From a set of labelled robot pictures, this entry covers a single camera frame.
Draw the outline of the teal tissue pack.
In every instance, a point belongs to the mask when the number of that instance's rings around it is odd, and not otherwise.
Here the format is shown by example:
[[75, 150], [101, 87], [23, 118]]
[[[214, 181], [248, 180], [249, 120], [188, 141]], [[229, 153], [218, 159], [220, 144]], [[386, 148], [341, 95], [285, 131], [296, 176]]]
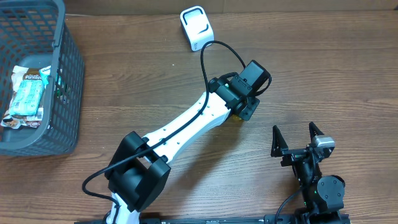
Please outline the teal tissue pack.
[[50, 65], [48, 67], [41, 68], [39, 70], [39, 75], [41, 77], [44, 89], [46, 89], [47, 85], [49, 84], [50, 73], [51, 73], [51, 66]]

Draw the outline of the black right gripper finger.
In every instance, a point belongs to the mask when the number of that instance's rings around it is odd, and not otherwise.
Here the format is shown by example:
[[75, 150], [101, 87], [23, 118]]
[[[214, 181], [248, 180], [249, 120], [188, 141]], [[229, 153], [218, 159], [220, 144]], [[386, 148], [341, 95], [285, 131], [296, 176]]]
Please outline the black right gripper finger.
[[283, 138], [280, 129], [277, 125], [272, 127], [272, 147], [271, 157], [282, 157], [285, 151], [288, 151], [289, 147]]
[[324, 135], [324, 133], [320, 131], [313, 121], [308, 124], [308, 128], [310, 132], [310, 139], [313, 139], [315, 136]]

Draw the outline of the teal wafer packet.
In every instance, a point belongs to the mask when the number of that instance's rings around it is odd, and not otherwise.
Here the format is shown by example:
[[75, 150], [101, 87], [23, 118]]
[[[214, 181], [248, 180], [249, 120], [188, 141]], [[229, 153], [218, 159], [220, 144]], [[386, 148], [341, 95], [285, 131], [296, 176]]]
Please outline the teal wafer packet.
[[11, 104], [10, 115], [33, 116], [40, 105], [44, 86], [42, 80], [23, 80]]

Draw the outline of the yellow dish soap bottle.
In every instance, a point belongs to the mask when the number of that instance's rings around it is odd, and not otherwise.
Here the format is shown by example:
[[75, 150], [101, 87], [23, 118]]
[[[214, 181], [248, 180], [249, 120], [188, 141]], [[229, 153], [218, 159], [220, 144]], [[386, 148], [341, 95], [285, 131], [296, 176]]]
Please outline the yellow dish soap bottle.
[[235, 115], [235, 114], [233, 114], [233, 115], [231, 116], [231, 119], [232, 119], [233, 121], [243, 122], [243, 119], [240, 118], [239, 116]]

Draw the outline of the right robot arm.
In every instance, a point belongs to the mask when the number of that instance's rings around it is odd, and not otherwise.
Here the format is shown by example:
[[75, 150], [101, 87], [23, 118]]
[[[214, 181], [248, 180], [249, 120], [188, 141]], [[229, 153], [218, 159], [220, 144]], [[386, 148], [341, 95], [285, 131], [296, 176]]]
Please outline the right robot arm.
[[[273, 223], [350, 223], [344, 208], [345, 181], [338, 175], [324, 176], [319, 163], [331, 156], [335, 140], [319, 130], [315, 123], [308, 125], [311, 142], [301, 149], [289, 149], [280, 129], [272, 127], [272, 157], [281, 157], [282, 167], [291, 167], [298, 180], [299, 189], [285, 199], [275, 215]], [[282, 216], [285, 205], [297, 195], [302, 195], [304, 207], [293, 214]]]

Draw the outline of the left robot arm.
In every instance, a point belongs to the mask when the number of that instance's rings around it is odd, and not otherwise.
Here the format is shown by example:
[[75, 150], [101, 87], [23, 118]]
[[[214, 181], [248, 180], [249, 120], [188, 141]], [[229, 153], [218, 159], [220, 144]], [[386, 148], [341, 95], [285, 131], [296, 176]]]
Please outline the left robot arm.
[[163, 191], [172, 161], [191, 143], [232, 115], [247, 121], [258, 95], [271, 84], [270, 73], [252, 60], [241, 73], [212, 78], [199, 100], [164, 127], [126, 135], [105, 173], [113, 207], [105, 223], [139, 223], [139, 214]]

